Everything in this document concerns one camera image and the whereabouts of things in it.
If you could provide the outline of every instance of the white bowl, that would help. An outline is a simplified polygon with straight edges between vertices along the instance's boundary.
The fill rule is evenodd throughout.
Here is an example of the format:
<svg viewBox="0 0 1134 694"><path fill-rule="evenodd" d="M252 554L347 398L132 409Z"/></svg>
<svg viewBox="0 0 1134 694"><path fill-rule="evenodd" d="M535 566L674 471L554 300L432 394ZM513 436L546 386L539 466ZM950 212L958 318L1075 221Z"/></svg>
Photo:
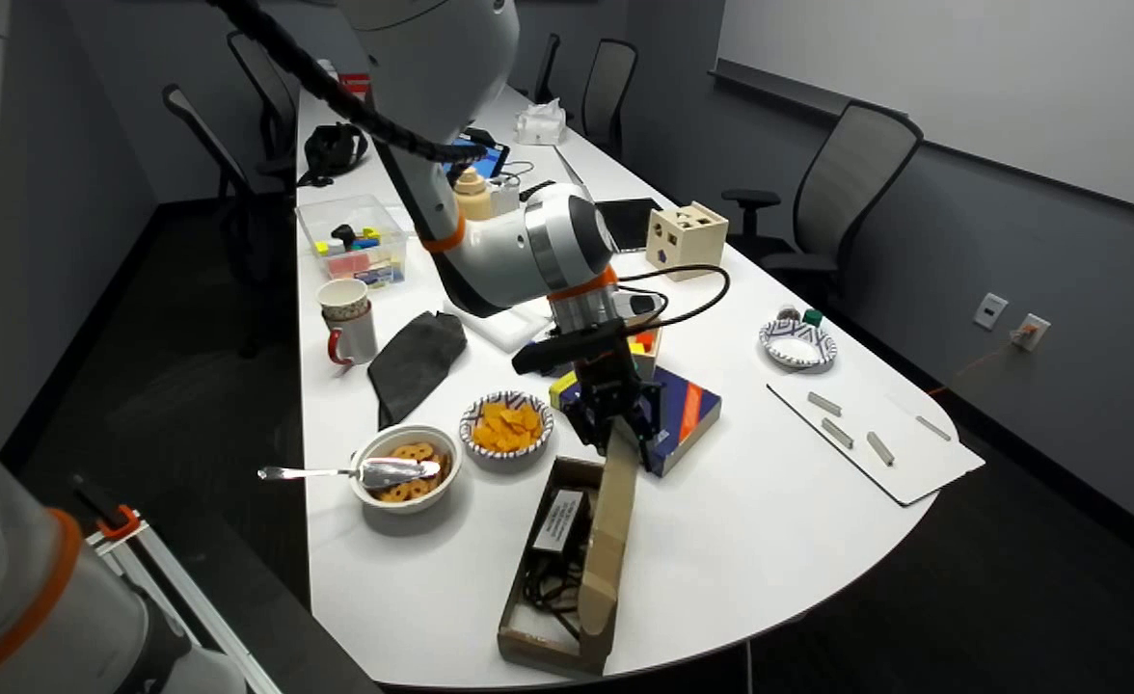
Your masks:
<svg viewBox="0 0 1134 694"><path fill-rule="evenodd" d="M364 476L356 476L352 494L360 494L364 506L395 513L395 517L408 517L408 513L424 513L446 498L446 491L460 476L460 455L454 455L454 439L440 428L427 428L427 425L387 428L377 439L372 439L372 448L356 459L356 466L364 459L395 455L400 443L414 443L414 439L427 439L440 455L446 455L446 477L432 494L419 494L414 502L377 502L374 494L366 494Z"/></svg>
<svg viewBox="0 0 1134 694"><path fill-rule="evenodd" d="M491 407L491 403L504 403L504 407L523 407L530 403L539 412L539 436L522 453L492 453L492 448L474 443L474 425L482 422L482 407ZM464 439L467 455L480 459L480 463L522 466L522 463L531 463L544 453L544 443L552 439L552 425L554 422L552 422L552 409L544 403L535 403L530 394L518 394L518 390L501 390L501 394L491 394L491 398L474 403L464 412L460 439Z"/></svg>

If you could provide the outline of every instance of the spoon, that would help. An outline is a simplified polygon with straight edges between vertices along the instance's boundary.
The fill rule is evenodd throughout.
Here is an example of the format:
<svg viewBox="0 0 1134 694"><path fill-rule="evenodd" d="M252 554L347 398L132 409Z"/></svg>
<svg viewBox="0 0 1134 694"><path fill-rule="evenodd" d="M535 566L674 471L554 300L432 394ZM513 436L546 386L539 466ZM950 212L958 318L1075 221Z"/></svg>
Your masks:
<svg viewBox="0 0 1134 694"><path fill-rule="evenodd" d="M364 459L360 466L260 466L260 477L262 484L297 484L297 477L330 477L330 476L345 476L345 477L360 477L364 476L364 485L366 491L391 491L391 485L400 485L400 484L417 484L417 477L437 477L440 476L440 463L417 463L417 459Z"/></svg>

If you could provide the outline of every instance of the cable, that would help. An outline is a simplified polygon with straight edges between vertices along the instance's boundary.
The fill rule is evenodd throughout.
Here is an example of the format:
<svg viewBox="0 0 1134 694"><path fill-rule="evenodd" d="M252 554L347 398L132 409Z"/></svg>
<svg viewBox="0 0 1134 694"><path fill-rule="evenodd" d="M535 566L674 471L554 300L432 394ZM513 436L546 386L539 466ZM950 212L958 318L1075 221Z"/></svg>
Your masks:
<svg viewBox="0 0 1134 694"><path fill-rule="evenodd" d="M554 180L535 180L535 187L522 188L522 201L535 196L546 187L554 187Z"/></svg>
<svg viewBox="0 0 1134 694"><path fill-rule="evenodd" d="M356 101L253 0L208 0L208 4L217 4L260 48L266 48L266 56L280 70L288 70L303 85L303 93L329 101L330 112L366 128L374 139L395 142L395 146L400 146L417 159L427 159L427 162L471 162L471 159L486 153L486 146L445 146L445 142L419 139L417 133L395 123L383 112L374 112L372 103Z"/></svg>
<svg viewBox="0 0 1134 694"><path fill-rule="evenodd" d="M725 266L665 266L665 270L629 275L629 277L617 277L617 282L643 282L643 277L665 277L665 275L721 275L721 291L711 300L703 300L697 310L692 310L692 313L679 313L679 318L667 318L667 319L652 319L652 324L631 324L625 335L652 331L652 327L672 327L672 324L687 324L687 319L711 313L715 306L721 306L725 293L728 293Z"/></svg>

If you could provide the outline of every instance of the bowl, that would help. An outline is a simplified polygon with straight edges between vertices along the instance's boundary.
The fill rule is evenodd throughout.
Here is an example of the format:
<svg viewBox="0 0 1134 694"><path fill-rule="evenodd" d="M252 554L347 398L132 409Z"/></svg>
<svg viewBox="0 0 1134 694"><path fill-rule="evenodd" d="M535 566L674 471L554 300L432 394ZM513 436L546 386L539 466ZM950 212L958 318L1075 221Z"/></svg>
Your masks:
<svg viewBox="0 0 1134 694"><path fill-rule="evenodd" d="M491 407L501 407L501 409L531 407L535 418L539 418L539 431L535 431L530 443L522 443L522 448L491 448L491 443L482 443L482 439L474 436L474 428L482 425L482 412L486 412ZM546 439L552 439L552 412L546 412L546 407L539 407L539 403L530 398L530 394L501 390L501 394L491 394L491 398L474 403L474 407L464 412L464 422L460 422L460 439L464 439L464 453L467 453L471 459L480 459L480 463L492 463L492 466L531 463L531 459L546 448Z"/></svg>
<svg viewBox="0 0 1134 694"><path fill-rule="evenodd" d="M432 509L437 502L446 498L446 491L451 491L451 484L460 476L460 455L454 455L451 436L440 431L440 428L427 428L427 425L397 425L397 428L387 428L377 439L366 443L366 453L352 466L360 466L364 459L397 455L397 448L408 448L408 443L432 443L437 448L437 459L446 466L437 477L437 491L419 494L419 498L408 498L408 502L383 502L377 494L372 494L364 485L364 476L356 476L352 477L352 494L360 494L364 506L372 506L377 513L408 517L408 513L424 513L424 509Z"/></svg>

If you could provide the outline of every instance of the orange food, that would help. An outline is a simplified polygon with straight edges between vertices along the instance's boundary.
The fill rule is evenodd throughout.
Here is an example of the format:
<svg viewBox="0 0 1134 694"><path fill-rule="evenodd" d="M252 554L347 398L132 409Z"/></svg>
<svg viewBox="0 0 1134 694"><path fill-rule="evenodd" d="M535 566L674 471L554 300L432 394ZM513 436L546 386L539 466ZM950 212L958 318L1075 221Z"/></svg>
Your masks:
<svg viewBox="0 0 1134 694"><path fill-rule="evenodd" d="M451 471L451 455L440 455L437 443L427 443L427 439L408 439L408 443L395 448L391 455L395 459L417 459L417 463L440 463L440 476L437 477L400 484L395 491L383 491L377 502L414 502L414 498L424 498L424 494L440 491L440 484Z"/></svg>
<svg viewBox="0 0 1134 694"><path fill-rule="evenodd" d="M535 443L539 428L544 422L531 403L486 403L471 436L486 453L523 453Z"/></svg>

